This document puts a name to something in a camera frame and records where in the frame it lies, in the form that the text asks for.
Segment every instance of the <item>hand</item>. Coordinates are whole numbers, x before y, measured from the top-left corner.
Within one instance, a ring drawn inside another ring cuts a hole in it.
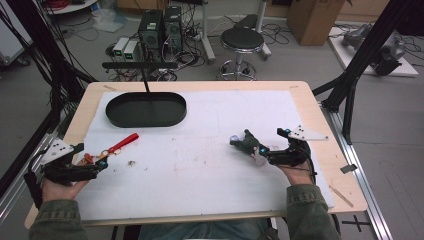
[[[89,181],[77,182],[72,186],[64,186],[54,183],[47,178],[43,180],[43,202],[53,200],[74,200],[81,189],[87,185]]]
[[[292,186],[300,184],[313,184],[307,161],[297,165],[296,167],[291,167],[289,165],[277,165],[277,167],[281,169],[284,174],[286,174],[287,179]]]

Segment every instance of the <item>metal bracket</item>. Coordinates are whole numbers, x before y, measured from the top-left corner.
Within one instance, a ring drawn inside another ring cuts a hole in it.
[[[321,133],[306,129],[299,125],[297,128],[289,133],[289,137],[299,139],[302,141],[326,141],[328,136]]]

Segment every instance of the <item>red tool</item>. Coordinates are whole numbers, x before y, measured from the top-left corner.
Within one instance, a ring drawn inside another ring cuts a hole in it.
[[[112,155],[112,154],[115,154],[115,155],[119,154],[121,152],[121,147],[123,147],[123,146],[125,146],[129,143],[132,143],[133,141],[138,139],[138,137],[139,136],[138,136],[137,133],[131,134],[130,136],[128,136],[124,140],[120,141],[115,146],[109,148],[108,150],[103,150],[102,153],[99,156],[97,156],[97,158],[100,160],[100,159],[107,157],[109,155]]]
[[[121,148],[129,143],[132,143],[133,141],[135,141],[136,139],[138,139],[138,134],[137,133],[133,133],[130,136],[126,137],[124,140],[120,141],[119,143],[117,143],[115,146],[107,149],[107,150],[103,150],[100,155],[98,156],[92,156],[88,153],[84,154],[84,158],[81,159],[79,161],[79,163],[77,164],[77,166],[85,166],[87,164],[94,164],[95,162],[102,160],[106,157],[109,157],[110,155],[117,155],[121,152]]]

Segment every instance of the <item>black stool seat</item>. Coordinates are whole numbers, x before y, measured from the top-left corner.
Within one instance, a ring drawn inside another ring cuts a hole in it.
[[[222,33],[221,43],[234,51],[255,52],[262,48],[264,38],[249,28],[231,28]]]

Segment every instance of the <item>aluminum frame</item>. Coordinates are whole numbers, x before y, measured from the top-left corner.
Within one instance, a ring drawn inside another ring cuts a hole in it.
[[[359,187],[364,194],[364,197],[368,203],[367,214],[370,218],[371,225],[374,229],[377,239],[380,240],[392,240],[393,237],[390,233],[389,227],[386,224],[383,213],[378,206],[377,200],[372,192],[371,186],[368,183],[365,172],[362,168],[361,162],[359,161],[358,155],[355,152],[353,145],[349,144],[346,138],[343,136],[343,119],[339,113],[330,112],[328,109],[321,108],[323,113],[328,117],[327,122],[333,128],[333,133],[340,145],[343,154],[349,164],[355,164],[357,169],[353,171],[356,180],[358,181]]]

